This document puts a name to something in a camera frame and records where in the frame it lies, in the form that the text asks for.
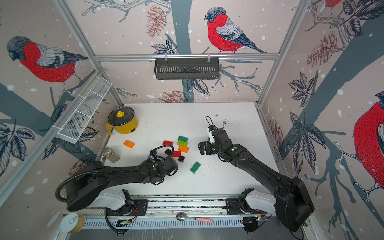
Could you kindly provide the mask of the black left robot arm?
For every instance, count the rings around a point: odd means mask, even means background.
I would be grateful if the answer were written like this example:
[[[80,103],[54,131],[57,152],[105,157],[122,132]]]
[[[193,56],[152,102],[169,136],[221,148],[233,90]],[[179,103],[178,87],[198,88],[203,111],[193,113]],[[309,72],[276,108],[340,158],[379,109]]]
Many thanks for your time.
[[[76,212],[89,207],[95,200],[103,203],[104,217],[108,227],[117,235],[124,235],[127,230],[117,229],[109,221],[109,214],[118,216],[133,213],[128,223],[133,224],[139,216],[139,208],[135,206],[127,190],[105,194],[103,191],[112,187],[127,184],[152,184],[157,186],[165,177],[173,176],[178,171],[178,164],[173,158],[175,148],[165,145],[166,156],[161,157],[159,147],[150,151],[150,158],[137,166],[110,167],[103,162],[94,162],[77,174],[59,184],[55,191],[58,201],[67,204],[69,212]]]

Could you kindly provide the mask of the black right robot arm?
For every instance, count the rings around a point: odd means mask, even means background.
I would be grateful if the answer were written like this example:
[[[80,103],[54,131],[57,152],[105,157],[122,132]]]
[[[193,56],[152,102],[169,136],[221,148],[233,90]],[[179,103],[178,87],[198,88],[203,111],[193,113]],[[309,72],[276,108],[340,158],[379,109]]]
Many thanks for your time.
[[[198,144],[201,155],[216,154],[221,161],[251,175],[273,194],[279,221],[292,232],[299,230],[315,210],[304,182],[274,171],[242,145],[233,144],[223,128],[210,125],[207,132],[210,140]]]

